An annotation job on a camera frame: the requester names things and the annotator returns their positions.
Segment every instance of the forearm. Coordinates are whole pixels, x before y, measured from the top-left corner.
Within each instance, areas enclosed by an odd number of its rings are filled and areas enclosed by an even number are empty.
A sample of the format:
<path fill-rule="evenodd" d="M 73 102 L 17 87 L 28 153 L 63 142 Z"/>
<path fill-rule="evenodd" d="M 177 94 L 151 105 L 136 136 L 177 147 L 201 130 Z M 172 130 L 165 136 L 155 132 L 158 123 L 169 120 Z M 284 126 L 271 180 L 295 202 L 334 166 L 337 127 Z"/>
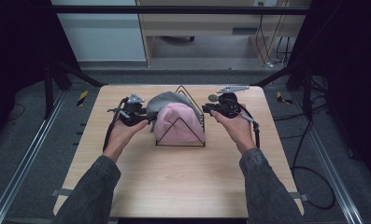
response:
<path fill-rule="evenodd" d="M 99 157 L 72 190 L 52 223 L 107 223 L 113 190 L 121 172 L 108 157 Z"/>
<path fill-rule="evenodd" d="M 298 206 L 259 148 L 243 154 L 240 168 L 245 176 L 249 223 L 303 223 Z"/>

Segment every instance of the hand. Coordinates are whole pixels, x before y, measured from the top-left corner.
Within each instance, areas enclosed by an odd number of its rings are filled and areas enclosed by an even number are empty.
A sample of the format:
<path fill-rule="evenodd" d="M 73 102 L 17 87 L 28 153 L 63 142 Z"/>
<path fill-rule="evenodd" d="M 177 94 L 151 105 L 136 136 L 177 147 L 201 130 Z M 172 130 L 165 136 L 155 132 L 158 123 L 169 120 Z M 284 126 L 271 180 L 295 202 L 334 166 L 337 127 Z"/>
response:
<path fill-rule="evenodd" d="M 252 139 L 251 124 L 240 114 L 233 119 L 228 119 L 221 113 L 211 110 L 211 115 L 223 125 L 242 155 L 249 149 L 256 147 Z"/>
<path fill-rule="evenodd" d="M 121 120 L 115 122 L 112 132 L 109 137 L 107 148 L 104 150 L 103 155 L 117 161 L 124 147 L 130 142 L 130 139 L 140 130 L 147 126 L 146 119 L 137 123 L 135 126 L 128 127 Z"/>

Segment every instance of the horizontal black bar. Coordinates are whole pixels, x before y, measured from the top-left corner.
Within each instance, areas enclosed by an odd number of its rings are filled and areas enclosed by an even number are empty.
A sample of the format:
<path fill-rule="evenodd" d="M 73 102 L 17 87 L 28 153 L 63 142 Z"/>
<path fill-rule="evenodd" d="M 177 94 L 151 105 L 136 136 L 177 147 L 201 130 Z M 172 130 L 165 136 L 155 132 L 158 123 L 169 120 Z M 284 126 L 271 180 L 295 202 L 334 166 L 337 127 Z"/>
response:
<path fill-rule="evenodd" d="M 328 10 L 308 7 L 172 7 L 172 6 L 52 6 L 31 7 L 56 13 L 93 14 L 241 14 L 241 15 L 309 15 Z"/>

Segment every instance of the person's left hand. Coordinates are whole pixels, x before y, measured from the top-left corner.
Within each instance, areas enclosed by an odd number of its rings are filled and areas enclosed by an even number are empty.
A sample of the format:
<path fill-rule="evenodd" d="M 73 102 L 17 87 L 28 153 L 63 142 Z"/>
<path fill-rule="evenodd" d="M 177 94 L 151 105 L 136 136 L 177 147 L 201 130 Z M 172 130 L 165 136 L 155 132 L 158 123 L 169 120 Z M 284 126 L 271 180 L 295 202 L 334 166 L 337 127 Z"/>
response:
<path fill-rule="evenodd" d="M 146 119 L 131 127 L 123 124 L 121 120 L 116 121 L 109 136 L 107 148 L 104 150 L 103 155 L 110 157 L 113 161 L 117 161 L 124 147 L 127 146 L 132 137 L 138 131 L 145 128 L 147 124 L 148 121 Z"/>

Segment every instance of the gray hat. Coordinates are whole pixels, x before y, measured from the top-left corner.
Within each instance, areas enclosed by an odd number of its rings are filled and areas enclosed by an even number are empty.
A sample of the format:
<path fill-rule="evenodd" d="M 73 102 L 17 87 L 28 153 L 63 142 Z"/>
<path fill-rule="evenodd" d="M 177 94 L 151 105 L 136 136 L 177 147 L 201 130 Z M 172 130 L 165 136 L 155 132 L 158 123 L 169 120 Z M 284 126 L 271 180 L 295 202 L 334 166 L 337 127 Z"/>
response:
<path fill-rule="evenodd" d="M 200 111 L 194 107 L 191 101 L 184 94 L 173 91 L 163 92 L 153 97 L 147 104 L 147 116 L 153 116 L 159 113 L 166 105 L 170 103 L 183 103 L 192 108 L 198 120 L 201 120 Z"/>

